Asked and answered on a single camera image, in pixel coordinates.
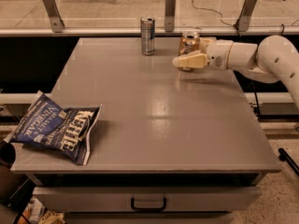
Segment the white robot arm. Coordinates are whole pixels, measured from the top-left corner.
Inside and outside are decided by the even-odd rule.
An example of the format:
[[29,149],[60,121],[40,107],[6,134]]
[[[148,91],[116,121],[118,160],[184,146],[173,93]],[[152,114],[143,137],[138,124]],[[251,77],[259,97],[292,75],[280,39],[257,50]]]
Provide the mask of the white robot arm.
[[281,81],[299,107],[299,52],[284,36],[270,35],[257,45],[223,39],[200,39],[200,49],[173,59],[177,68],[234,70],[262,83]]

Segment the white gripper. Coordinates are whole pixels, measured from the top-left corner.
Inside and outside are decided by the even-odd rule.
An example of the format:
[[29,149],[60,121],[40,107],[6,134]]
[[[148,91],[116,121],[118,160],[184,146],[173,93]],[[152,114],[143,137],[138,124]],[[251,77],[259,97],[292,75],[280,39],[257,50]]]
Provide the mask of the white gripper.
[[202,53],[178,56],[172,61],[172,64],[177,68],[201,69],[209,61],[211,68],[224,71],[228,69],[229,52],[233,44],[232,40],[216,40],[215,37],[201,37],[199,50]]

